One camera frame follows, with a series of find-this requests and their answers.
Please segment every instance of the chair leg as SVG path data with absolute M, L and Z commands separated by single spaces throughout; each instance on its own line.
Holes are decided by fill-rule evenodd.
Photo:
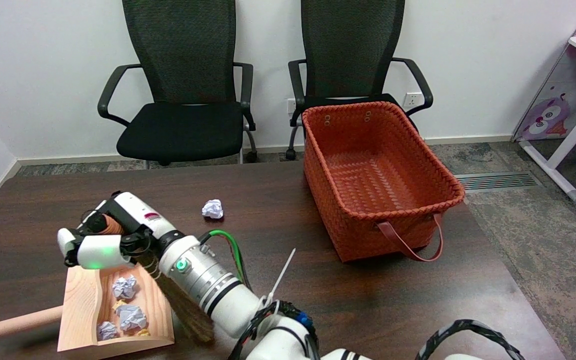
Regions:
M 248 136 L 250 141 L 250 151 L 246 153 L 246 162 L 247 163 L 256 163 L 257 162 L 257 146 L 255 145 L 255 139 L 252 137 L 252 132 L 250 130 L 244 130 Z
M 295 151 L 295 136 L 297 135 L 297 130 L 299 130 L 300 124 L 292 128 L 290 133 L 290 142 L 288 143 L 288 150 L 286 150 L 286 159 L 295 160 L 297 159 L 297 152 Z

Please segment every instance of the basket handle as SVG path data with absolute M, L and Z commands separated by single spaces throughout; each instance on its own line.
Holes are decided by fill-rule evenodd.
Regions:
M 444 250 L 444 233 L 442 232 L 442 225 L 441 225 L 442 215 L 436 213 L 432 215 L 432 218 L 434 219 L 434 223 L 437 224 L 437 228 L 439 228 L 439 247 L 437 248 L 437 252 L 435 252 L 434 255 L 429 259 L 425 259 L 417 255 L 410 248 L 410 246 L 408 246 L 408 244 L 405 241 L 403 241 L 402 237 L 400 237 L 400 235 L 397 233 L 397 231 L 395 231 L 391 223 L 389 223 L 388 221 L 384 220 L 378 222 L 377 227 L 379 228 L 379 230 L 381 230 L 381 233 L 384 234 L 384 236 L 388 240 L 398 245 L 399 250 L 407 258 L 415 260 L 416 262 L 429 263 L 439 259 L 439 257 L 442 255 L 442 251 Z

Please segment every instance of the mesh chair back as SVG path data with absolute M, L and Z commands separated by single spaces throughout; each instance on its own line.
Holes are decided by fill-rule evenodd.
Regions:
M 301 0 L 306 95 L 381 94 L 405 0 Z
M 235 0 L 123 0 L 155 102 L 235 101 Z

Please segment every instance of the gray carpet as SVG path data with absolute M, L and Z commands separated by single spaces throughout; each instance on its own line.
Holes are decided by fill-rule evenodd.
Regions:
M 547 158 L 560 140 L 533 141 Z M 466 203 L 496 248 L 521 291 L 563 354 L 576 360 L 576 204 L 516 143 L 434 145 L 454 174 L 531 171 L 544 185 L 533 189 L 474 193 Z M 283 153 L 261 153 L 260 162 L 278 162 Z M 171 167 L 237 164 L 236 156 Z M 160 167 L 153 164 L 151 168 Z M 143 170 L 142 161 L 24 166 L 18 176 Z M 558 168 L 576 187 L 576 147 Z

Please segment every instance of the green led light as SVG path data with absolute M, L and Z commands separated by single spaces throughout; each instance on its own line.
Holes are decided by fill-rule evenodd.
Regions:
M 185 271 L 188 268 L 188 260 L 186 258 L 179 259 L 175 266 L 178 271 Z

